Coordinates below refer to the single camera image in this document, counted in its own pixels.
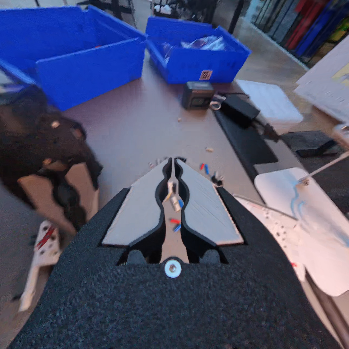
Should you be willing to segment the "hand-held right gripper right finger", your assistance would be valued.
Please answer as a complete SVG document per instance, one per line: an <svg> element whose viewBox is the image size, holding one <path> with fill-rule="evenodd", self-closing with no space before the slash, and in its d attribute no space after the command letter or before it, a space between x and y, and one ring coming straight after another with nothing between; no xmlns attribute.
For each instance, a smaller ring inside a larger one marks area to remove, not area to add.
<svg viewBox="0 0 349 349"><path fill-rule="evenodd" d="M217 187L175 158L181 209L181 238L185 246L241 245L244 239L225 207Z"/></svg>

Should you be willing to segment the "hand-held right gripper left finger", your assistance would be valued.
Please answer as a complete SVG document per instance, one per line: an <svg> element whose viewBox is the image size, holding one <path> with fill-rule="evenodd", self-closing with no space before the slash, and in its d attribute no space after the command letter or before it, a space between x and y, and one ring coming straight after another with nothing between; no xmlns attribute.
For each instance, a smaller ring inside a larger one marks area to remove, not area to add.
<svg viewBox="0 0 349 349"><path fill-rule="evenodd" d="M163 200L168 195L172 158L135 181L102 240L103 246L161 247L166 235Z"/></svg>

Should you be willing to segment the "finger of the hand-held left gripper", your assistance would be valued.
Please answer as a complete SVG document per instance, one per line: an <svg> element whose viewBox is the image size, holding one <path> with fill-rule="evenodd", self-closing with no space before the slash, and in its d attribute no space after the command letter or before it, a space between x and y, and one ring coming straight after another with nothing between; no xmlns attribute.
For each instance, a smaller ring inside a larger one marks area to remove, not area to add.
<svg viewBox="0 0 349 349"><path fill-rule="evenodd" d="M76 235L76 229L64 216L63 208L54 200L53 185L46 177L25 176L18 179L18 184L34 205L37 213L54 223L62 231L72 236Z"/></svg>
<svg viewBox="0 0 349 349"><path fill-rule="evenodd" d="M66 174L67 182L74 187L79 197L79 205L89 221L99 210L99 189L95 189L85 163L73 165Z"/></svg>

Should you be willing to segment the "white spotted toy panel assembly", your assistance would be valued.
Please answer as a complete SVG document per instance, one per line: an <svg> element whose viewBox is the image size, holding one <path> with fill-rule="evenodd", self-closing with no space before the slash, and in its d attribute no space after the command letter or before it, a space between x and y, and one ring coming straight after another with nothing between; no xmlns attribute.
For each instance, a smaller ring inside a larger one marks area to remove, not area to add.
<svg viewBox="0 0 349 349"><path fill-rule="evenodd" d="M49 220L44 220L35 239L33 259L24 291L20 296L18 312L25 312L30 308L36 292L39 270L42 267L54 266L58 262L60 255L59 229Z"/></svg>

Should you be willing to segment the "toy sticker sheet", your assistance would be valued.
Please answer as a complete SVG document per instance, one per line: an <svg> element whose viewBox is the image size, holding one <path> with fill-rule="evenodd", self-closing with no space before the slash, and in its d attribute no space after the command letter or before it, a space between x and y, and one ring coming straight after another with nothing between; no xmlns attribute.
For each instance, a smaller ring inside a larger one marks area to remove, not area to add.
<svg viewBox="0 0 349 349"><path fill-rule="evenodd" d="M238 194L233 196L267 228L287 256L299 281L305 282L306 269L299 252L299 247L302 245L302 231L298 221L265 204Z"/></svg>

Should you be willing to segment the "blue plastic bin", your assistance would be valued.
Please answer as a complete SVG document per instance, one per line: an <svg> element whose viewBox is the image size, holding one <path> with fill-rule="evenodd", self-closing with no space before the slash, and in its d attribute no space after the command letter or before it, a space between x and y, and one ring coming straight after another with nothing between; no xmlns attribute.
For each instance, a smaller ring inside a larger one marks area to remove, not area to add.
<svg viewBox="0 0 349 349"><path fill-rule="evenodd" d="M150 16L145 34L150 60L168 84L231 83L251 55L251 50L224 28L207 23ZM210 36L222 38L225 49L182 47L182 43Z"/></svg>
<svg viewBox="0 0 349 349"><path fill-rule="evenodd" d="M0 11L1 69L65 111L142 76L146 35L94 6Z"/></svg>

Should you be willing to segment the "white metal stand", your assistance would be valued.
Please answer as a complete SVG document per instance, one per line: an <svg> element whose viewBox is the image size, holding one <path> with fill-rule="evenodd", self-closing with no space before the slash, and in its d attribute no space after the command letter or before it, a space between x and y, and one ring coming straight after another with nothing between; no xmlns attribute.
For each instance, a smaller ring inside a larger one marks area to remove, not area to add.
<svg viewBox="0 0 349 349"><path fill-rule="evenodd" d="M313 177L346 158L348 151L311 173L289 168L254 179L269 208L296 219L301 230L301 263L315 284L332 297L349 288L348 219Z"/></svg>

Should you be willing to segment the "black power adapter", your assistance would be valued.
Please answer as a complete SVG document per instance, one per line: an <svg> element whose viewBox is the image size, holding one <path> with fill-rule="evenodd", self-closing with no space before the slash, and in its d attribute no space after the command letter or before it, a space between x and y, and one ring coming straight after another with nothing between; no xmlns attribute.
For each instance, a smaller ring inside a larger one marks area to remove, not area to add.
<svg viewBox="0 0 349 349"><path fill-rule="evenodd" d="M240 98L239 94L230 94L222 102L220 111L243 129L249 128L260 114L255 106Z"/></svg>

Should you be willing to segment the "black device with green display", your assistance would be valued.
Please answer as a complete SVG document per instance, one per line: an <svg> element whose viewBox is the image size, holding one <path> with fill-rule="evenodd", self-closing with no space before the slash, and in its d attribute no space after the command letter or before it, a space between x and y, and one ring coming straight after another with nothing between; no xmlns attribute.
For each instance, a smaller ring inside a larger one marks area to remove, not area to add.
<svg viewBox="0 0 349 349"><path fill-rule="evenodd" d="M181 105L186 110L207 110L215 94L208 81L188 81L184 85Z"/></svg>

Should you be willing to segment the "white plastic sheet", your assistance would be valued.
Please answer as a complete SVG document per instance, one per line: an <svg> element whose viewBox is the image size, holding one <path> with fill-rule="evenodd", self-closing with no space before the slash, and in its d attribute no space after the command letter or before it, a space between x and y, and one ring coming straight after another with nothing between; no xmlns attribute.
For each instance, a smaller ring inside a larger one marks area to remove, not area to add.
<svg viewBox="0 0 349 349"><path fill-rule="evenodd" d="M303 115L279 86L246 80L236 83L278 135L288 133L303 121Z"/></svg>

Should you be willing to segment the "open building instruction booklet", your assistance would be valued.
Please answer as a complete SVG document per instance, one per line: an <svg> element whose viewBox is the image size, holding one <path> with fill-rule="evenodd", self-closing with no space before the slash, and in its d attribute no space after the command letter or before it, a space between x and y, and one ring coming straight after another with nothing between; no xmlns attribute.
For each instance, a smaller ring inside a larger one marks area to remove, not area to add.
<svg viewBox="0 0 349 349"><path fill-rule="evenodd" d="M349 118L349 37L297 82L295 94L343 123Z"/></svg>

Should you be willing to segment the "storage rack with coloured bins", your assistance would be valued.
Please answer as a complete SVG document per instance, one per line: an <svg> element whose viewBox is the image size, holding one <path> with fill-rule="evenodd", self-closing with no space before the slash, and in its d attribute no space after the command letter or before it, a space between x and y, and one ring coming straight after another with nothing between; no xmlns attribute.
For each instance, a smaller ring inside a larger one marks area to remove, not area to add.
<svg viewBox="0 0 349 349"><path fill-rule="evenodd" d="M349 1L251 1L245 19L312 68L348 37Z"/></svg>

